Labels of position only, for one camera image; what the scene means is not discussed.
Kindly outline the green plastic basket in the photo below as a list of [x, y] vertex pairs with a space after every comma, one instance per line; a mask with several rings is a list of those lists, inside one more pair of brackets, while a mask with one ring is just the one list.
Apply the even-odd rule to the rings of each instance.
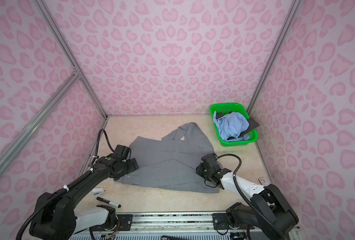
[[245, 146], [258, 139], [259, 124], [239, 103], [213, 104], [209, 108], [215, 132], [223, 147]]

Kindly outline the grey long sleeve shirt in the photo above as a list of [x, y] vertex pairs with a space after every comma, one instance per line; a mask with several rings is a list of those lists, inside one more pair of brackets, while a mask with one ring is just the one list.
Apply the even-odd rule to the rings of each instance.
[[201, 158], [213, 154], [208, 137], [196, 123], [184, 124], [161, 140], [137, 137], [130, 145], [138, 170], [121, 177], [118, 182], [146, 188], [217, 194], [196, 173]]

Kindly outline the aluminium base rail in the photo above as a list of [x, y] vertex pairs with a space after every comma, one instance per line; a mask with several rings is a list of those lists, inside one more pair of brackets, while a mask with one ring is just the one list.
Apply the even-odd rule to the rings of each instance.
[[261, 229], [226, 225], [225, 212], [122, 213], [117, 232], [93, 228], [71, 236], [72, 240], [266, 240]]

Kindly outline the black marker pen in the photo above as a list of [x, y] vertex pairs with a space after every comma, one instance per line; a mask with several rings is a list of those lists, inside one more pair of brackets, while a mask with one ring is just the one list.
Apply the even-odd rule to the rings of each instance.
[[104, 199], [104, 198], [101, 198], [101, 197], [97, 197], [96, 198], [98, 201], [102, 202], [102, 203], [105, 203], [105, 204], [108, 204], [114, 208], [121, 208], [121, 204], [118, 204], [118, 203], [115, 203], [113, 201], [110, 201], [110, 200], [107, 200], [107, 199]]

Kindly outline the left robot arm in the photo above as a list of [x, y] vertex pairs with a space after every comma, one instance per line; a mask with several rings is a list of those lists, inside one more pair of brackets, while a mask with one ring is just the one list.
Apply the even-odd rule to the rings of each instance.
[[131, 148], [116, 146], [113, 153], [101, 157], [72, 183], [54, 193], [44, 193], [36, 201], [34, 213], [29, 217], [29, 234], [42, 240], [68, 240], [77, 233], [80, 217], [74, 209], [97, 185], [107, 178], [119, 180], [139, 169]]

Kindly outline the red white label card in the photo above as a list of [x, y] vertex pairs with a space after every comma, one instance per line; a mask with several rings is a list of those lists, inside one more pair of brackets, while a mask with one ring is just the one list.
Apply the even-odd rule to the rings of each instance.
[[258, 181], [260, 182], [261, 185], [263, 185], [265, 187], [270, 184], [270, 182], [265, 177], [259, 178]]

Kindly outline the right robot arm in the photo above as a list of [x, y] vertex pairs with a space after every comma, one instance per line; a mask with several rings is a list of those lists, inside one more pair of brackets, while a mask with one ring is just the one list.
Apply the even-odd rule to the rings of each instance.
[[245, 229], [246, 236], [250, 237], [250, 228], [257, 227], [270, 240], [288, 240], [289, 232], [299, 223], [289, 202], [277, 186], [257, 185], [237, 176], [241, 158], [234, 154], [230, 156], [238, 160], [234, 171], [222, 168], [218, 163], [220, 157], [215, 153], [203, 156], [196, 168], [196, 174], [210, 182], [212, 187], [235, 193], [244, 200], [229, 207], [214, 228]]

